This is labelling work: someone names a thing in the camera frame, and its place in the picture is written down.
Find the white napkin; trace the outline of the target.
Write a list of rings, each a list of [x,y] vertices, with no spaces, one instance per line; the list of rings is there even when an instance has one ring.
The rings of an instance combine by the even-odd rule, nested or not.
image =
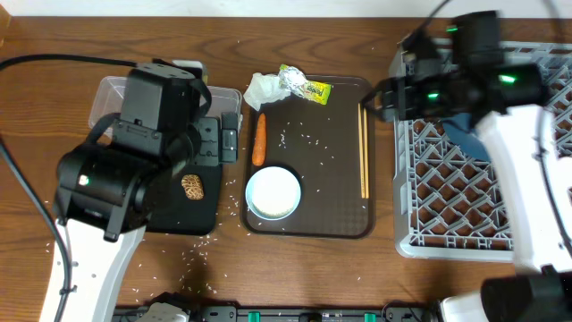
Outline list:
[[[259,111],[263,104],[283,100],[289,96],[290,92],[280,86],[278,75],[256,72],[252,75],[243,98],[248,105]]]

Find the blue plate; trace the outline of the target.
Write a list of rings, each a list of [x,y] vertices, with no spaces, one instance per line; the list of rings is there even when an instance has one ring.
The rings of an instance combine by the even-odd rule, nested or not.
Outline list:
[[[441,124],[450,141],[461,151],[476,160],[490,162],[491,159],[471,126],[471,114],[462,113],[441,119]]]

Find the foil yellow snack wrapper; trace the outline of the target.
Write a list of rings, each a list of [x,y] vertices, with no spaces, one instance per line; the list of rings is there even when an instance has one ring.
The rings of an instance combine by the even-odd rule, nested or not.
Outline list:
[[[325,106],[332,91],[332,85],[320,81],[309,80],[306,75],[294,66],[282,64],[279,70],[279,85],[292,94],[308,101]]]

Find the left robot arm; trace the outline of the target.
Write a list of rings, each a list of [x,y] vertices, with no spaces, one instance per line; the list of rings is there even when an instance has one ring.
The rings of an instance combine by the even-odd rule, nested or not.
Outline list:
[[[130,260],[155,216],[165,216],[182,177],[220,181],[237,159],[237,129],[209,115],[212,94],[198,61],[156,60],[129,73],[122,108],[102,116],[60,160],[56,250],[40,317],[108,321]]]

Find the brown cookie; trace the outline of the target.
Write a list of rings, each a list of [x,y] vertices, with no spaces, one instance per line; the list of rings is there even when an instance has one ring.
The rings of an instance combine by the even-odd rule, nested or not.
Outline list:
[[[201,200],[205,197],[205,190],[197,174],[185,174],[181,178],[181,187],[190,200]]]

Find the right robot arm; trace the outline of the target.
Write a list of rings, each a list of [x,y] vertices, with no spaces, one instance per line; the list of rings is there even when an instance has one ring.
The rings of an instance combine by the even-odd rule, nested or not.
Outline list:
[[[468,114],[497,176],[514,241],[512,277],[449,297],[427,321],[568,321],[571,318],[570,161],[560,157],[536,64],[508,64],[494,11],[456,17],[448,29],[453,72],[424,27],[401,42],[414,58],[407,76],[382,81],[384,121]]]

